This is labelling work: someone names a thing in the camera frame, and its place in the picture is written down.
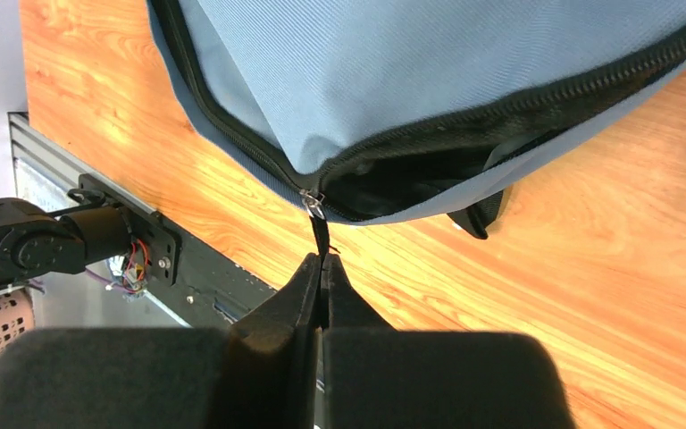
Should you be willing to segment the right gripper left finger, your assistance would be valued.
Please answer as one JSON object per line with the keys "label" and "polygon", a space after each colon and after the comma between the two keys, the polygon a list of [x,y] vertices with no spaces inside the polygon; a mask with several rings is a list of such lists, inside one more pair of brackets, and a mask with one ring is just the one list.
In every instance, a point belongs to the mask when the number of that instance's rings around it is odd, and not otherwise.
{"label": "right gripper left finger", "polygon": [[0,357],[0,428],[310,428],[321,261],[229,329],[33,330]]}

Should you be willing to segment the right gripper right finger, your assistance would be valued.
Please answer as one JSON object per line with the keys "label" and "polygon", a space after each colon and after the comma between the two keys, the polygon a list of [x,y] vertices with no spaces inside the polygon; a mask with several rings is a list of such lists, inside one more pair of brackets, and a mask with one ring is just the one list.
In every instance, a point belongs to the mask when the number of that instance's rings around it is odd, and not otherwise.
{"label": "right gripper right finger", "polygon": [[515,332],[399,331],[322,271],[325,418],[330,428],[572,428],[556,366]]}

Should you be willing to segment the blue grey backpack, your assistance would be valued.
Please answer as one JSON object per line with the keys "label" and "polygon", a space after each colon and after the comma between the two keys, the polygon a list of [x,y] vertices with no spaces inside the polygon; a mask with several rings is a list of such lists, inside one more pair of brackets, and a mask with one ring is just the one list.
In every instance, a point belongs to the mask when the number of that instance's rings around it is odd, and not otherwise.
{"label": "blue grey backpack", "polygon": [[317,226],[458,215],[686,68],[686,1],[150,1],[195,131]]}

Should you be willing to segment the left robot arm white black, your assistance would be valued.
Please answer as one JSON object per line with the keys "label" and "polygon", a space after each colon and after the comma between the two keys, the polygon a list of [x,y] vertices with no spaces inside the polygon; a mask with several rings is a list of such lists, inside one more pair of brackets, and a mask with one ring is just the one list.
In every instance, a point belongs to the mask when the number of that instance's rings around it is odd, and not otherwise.
{"label": "left robot arm white black", "polygon": [[81,273],[126,253],[128,216],[101,198],[47,212],[20,198],[0,198],[0,286],[45,273]]}

